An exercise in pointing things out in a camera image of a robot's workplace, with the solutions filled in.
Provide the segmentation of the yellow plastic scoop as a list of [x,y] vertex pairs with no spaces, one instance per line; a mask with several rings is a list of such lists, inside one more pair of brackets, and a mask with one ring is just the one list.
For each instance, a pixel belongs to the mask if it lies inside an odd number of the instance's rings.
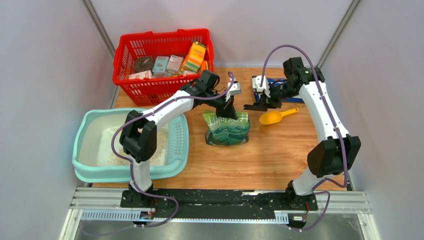
[[279,123],[283,118],[297,114],[299,112],[299,108],[293,108],[285,111],[271,111],[264,113],[260,116],[259,122],[262,125],[272,125]]

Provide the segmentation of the green litter bag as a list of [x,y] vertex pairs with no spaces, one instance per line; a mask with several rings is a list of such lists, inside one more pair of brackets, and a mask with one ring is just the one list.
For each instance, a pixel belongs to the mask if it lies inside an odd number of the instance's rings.
[[237,119],[219,117],[212,111],[202,116],[208,129],[205,142],[210,146],[243,145],[249,141],[251,122],[247,112],[236,112]]

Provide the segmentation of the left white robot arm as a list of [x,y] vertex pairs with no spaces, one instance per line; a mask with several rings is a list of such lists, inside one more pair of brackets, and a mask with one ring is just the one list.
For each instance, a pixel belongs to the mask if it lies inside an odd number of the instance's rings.
[[206,104],[215,109],[218,117],[237,120],[234,96],[240,94],[241,86],[233,72],[228,72],[230,82],[225,91],[215,89],[220,77],[204,70],[199,78],[184,84],[171,97],[159,105],[139,112],[130,111],[125,123],[116,131],[113,138],[119,137],[124,155],[115,149],[113,153],[130,164],[130,187],[134,191],[133,200],[140,207],[148,207],[152,201],[152,179],[150,159],[157,150],[158,131],[179,115],[199,105]]

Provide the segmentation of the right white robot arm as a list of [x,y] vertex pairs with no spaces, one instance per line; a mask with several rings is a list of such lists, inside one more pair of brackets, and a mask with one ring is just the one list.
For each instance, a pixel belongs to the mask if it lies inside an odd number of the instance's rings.
[[307,155],[307,168],[288,185],[292,191],[285,195],[285,203],[296,210],[305,203],[306,195],[311,195],[322,183],[331,182],[334,176],[343,174],[340,187],[346,187],[361,140],[351,135],[339,119],[318,67],[306,67],[301,57],[292,57],[283,63],[283,70],[286,79],[282,82],[270,82],[265,75],[253,76],[251,84],[256,102],[244,105],[244,109],[261,112],[277,109],[284,100],[295,96],[305,103],[318,145]]

